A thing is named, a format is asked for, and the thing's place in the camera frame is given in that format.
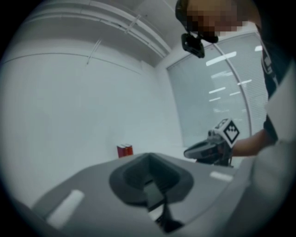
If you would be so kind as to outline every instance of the black shirt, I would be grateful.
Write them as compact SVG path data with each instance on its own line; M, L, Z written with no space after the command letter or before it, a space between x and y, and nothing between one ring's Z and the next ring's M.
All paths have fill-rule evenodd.
M284 3L253 0L258 8L261 18L261 29L258 29L262 43L262 68L264 72L268 99L275 93L281 84L292 59L292 30L285 31L285 26L291 25L289 13ZM277 141L278 137L274 127L266 116L264 129Z

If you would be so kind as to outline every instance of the man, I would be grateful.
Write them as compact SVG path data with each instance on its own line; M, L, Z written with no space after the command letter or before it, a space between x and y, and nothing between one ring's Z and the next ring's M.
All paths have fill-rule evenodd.
M262 0L179 0L178 8L187 16L192 31L212 37L215 33L235 31L246 21L253 22L260 33L263 55L262 68L265 84L270 98L281 83L292 59L294 42L289 28L291 21L289 9L282 2L271 3ZM264 147L277 141L277 134L268 118L263 129L255 135L237 141L233 147L233 156L254 156Z

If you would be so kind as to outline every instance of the white rectangular sticker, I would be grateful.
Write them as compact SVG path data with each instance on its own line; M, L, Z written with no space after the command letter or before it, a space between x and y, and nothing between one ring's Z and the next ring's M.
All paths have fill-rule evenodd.
M223 173L220 173L220 172L217 172L217 171L211 172L210 177L212 177L214 179L226 181L226 182L231 182L233 180L232 175L223 174Z

